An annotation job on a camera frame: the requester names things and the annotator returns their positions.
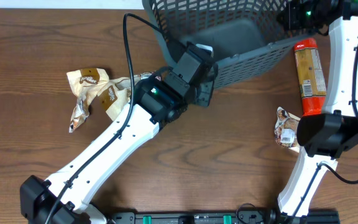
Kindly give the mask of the grey plastic lattice basket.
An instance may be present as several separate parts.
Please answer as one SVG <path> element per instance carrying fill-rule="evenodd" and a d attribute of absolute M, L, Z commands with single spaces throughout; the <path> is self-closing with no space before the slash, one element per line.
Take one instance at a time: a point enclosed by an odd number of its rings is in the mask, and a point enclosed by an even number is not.
<path fill-rule="evenodd" d="M 183 51 L 177 43 L 208 45 L 222 88 L 259 76 L 278 64 L 294 45 L 311 37 L 307 29 L 285 30 L 277 16 L 280 0 L 142 0 L 166 63 L 174 67 Z"/>

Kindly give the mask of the orange cracker sleeve package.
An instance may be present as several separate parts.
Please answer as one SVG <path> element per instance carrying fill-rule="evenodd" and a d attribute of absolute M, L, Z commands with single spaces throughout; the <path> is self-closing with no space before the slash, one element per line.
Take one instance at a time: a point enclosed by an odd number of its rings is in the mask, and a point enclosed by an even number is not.
<path fill-rule="evenodd" d="M 300 86 L 303 115 L 320 114 L 326 97 L 326 82 L 314 38 L 297 42 L 293 47 Z"/>

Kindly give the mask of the beige cookie bag with barcode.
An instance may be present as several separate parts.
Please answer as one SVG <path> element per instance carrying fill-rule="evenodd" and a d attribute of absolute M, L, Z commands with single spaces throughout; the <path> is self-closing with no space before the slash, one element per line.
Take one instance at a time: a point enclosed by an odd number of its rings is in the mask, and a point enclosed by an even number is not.
<path fill-rule="evenodd" d="M 275 123 L 275 142 L 289 150 L 299 153 L 296 131 L 300 118 L 289 113 L 282 107 L 277 108 L 277 122 Z"/>

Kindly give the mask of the beige PanBee snack bag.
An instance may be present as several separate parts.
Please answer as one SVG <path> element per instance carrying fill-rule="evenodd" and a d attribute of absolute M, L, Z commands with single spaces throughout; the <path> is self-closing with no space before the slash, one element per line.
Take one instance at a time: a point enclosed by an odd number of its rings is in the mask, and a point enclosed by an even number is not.
<path fill-rule="evenodd" d="M 69 125 L 69 133 L 72 133 L 90 115 L 90 104 L 102 87 L 108 83 L 109 76 L 102 68 L 83 68 L 67 72 L 67 79 L 71 91 L 77 97 Z"/>

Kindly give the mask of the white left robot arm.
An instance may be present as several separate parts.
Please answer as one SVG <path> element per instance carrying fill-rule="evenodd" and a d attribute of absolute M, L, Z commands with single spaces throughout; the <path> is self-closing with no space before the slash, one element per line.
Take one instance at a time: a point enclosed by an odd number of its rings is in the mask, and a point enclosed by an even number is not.
<path fill-rule="evenodd" d="M 136 149 L 190 104 L 209 105 L 218 72 L 213 55 L 211 46 L 188 43 L 174 67 L 140 80 L 116 120 L 78 157 L 45 180 L 32 175 L 21 185 L 22 216 L 29 223 L 108 223 L 92 198 Z"/>

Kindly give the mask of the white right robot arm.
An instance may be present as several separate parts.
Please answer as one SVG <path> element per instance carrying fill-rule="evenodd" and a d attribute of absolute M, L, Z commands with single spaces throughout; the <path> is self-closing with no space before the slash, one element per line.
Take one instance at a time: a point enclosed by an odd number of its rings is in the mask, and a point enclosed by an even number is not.
<path fill-rule="evenodd" d="M 321 112 L 303 116 L 297 129 L 300 151 L 278 196 L 277 223 L 306 223 L 309 206 L 325 173 L 358 184 L 336 172 L 338 158 L 358 145 L 358 1 L 291 1 L 278 15 L 285 30 L 328 27 L 331 58 Z"/>

